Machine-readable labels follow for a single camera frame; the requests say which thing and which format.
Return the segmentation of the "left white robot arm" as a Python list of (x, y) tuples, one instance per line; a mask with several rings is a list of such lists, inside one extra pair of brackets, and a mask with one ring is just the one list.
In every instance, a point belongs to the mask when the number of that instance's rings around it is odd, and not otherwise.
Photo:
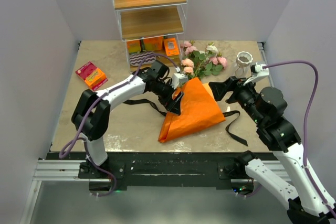
[(109, 165), (103, 136), (108, 129), (110, 112), (131, 98), (146, 92), (152, 92), (168, 112), (181, 114), (181, 101), (184, 93), (180, 91), (175, 97), (177, 88), (188, 81), (187, 75), (179, 67), (176, 73), (166, 80), (169, 67), (160, 61), (155, 61), (150, 67), (137, 69), (125, 80), (103, 90), (85, 90), (77, 103), (71, 121), (77, 133), (84, 137), (92, 164), (90, 171), (97, 178), (108, 174)]

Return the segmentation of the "orange wrapping paper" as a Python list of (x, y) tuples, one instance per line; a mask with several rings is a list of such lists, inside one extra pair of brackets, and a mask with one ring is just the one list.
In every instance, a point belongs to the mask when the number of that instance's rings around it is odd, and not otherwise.
[(184, 93), (181, 114), (166, 114), (158, 138), (160, 143), (202, 131), (225, 121), (208, 84), (194, 78), (178, 88), (176, 93), (180, 91)]

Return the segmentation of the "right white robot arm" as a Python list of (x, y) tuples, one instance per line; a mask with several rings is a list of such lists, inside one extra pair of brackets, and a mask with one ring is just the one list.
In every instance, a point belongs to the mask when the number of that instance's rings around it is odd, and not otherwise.
[(304, 146), (295, 127), (285, 119), (287, 107), (283, 93), (274, 87), (260, 92), (246, 78), (230, 77), (224, 82), (210, 82), (214, 99), (220, 101), (226, 93), (227, 103), (237, 102), (256, 123), (259, 139), (280, 161), (290, 178), (286, 182), (269, 170), (255, 154), (246, 151), (236, 157), (234, 173), (239, 178), (255, 179), (284, 206), (292, 223), (329, 223), (335, 211), (335, 200), (323, 188), (315, 172), (306, 173), (309, 165), (303, 159)]

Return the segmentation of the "pink flower bouquet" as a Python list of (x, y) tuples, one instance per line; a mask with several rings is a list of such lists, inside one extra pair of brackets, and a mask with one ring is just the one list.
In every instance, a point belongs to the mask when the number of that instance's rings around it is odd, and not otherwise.
[(227, 68), (227, 59), (214, 42), (209, 42), (205, 50), (198, 50), (195, 41), (184, 41), (181, 67), (189, 79), (217, 76)]

